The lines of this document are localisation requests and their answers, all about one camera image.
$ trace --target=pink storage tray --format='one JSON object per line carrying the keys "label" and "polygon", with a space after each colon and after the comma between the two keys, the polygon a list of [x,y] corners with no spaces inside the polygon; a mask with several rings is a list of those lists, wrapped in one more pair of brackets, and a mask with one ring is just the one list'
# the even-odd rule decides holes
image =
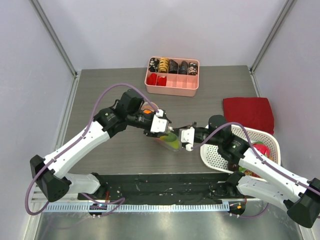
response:
{"label": "pink storage tray", "polygon": [[[160,60],[161,56],[153,56],[151,58],[157,58]],[[199,87],[199,72],[200,72],[199,61],[195,59],[182,59],[182,58],[173,58],[173,57],[167,57],[167,58],[176,61],[179,64],[179,66],[182,61],[186,61],[188,64],[196,63],[198,65],[198,74],[193,76],[193,75],[183,75],[183,74],[151,72],[147,70],[145,79],[144,79],[146,90],[148,91],[148,93],[151,93],[151,94],[166,94],[166,95],[193,97],[196,94],[197,89]],[[157,77],[166,77],[166,86],[148,85],[147,78],[151,74],[157,74]]]}

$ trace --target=white plastic basket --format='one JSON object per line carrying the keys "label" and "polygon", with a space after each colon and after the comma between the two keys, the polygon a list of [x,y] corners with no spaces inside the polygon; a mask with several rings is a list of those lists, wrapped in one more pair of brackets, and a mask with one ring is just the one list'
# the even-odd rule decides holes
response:
{"label": "white plastic basket", "polygon": [[[238,137],[247,140],[244,131],[236,125],[231,126],[232,133]],[[245,127],[250,140],[254,142],[263,142],[270,149],[270,155],[273,157],[273,161],[277,164],[281,164],[280,148],[277,140],[269,133],[264,131],[255,130]],[[224,160],[217,152],[218,147],[214,145],[205,144],[200,148],[201,159],[204,164],[211,169],[232,174],[233,171],[228,170],[228,161]]]}

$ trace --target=wall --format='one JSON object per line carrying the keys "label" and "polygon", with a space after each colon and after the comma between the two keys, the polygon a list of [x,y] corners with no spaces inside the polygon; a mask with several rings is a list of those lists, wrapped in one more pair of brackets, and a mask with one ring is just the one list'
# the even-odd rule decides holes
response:
{"label": "wall", "polygon": [[286,0],[39,0],[74,67],[251,66]]}
{"label": "wall", "polygon": [[[269,98],[283,165],[320,179],[320,1],[297,1],[256,71]],[[313,231],[320,239],[320,219]]]}
{"label": "wall", "polygon": [[2,1],[0,32],[0,233],[20,240],[29,160],[52,151],[72,76],[29,1]]}

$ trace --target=red cloth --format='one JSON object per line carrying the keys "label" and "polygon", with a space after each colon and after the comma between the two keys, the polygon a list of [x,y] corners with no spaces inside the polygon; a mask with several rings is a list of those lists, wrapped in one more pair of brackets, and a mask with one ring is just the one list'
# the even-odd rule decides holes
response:
{"label": "red cloth", "polygon": [[245,127],[274,134],[275,120],[264,97],[232,97],[223,99],[224,117]]}

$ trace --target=gray wooden table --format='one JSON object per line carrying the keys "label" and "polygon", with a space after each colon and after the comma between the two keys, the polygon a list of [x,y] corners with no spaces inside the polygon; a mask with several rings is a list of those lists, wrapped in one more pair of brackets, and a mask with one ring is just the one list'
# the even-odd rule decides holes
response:
{"label": "gray wooden table", "polygon": [[[223,114],[222,100],[230,97],[255,97],[247,66],[204,66],[200,68],[199,88],[194,97],[149,94],[144,85],[146,68],[83,70],[76,91],[65,141],[88,123],[92,108],[103,90],[115,83],[128,83],[166,110],[173,127],[192,122],[206,126],[209,117]],[[117,87],[102,100],[98,109],[111,106],[128,88]],[[170,151],[142,129],[128,126],[80,160],[70,171],[77,174],[151,174],[214,172],[201,160],[199,150]]]}

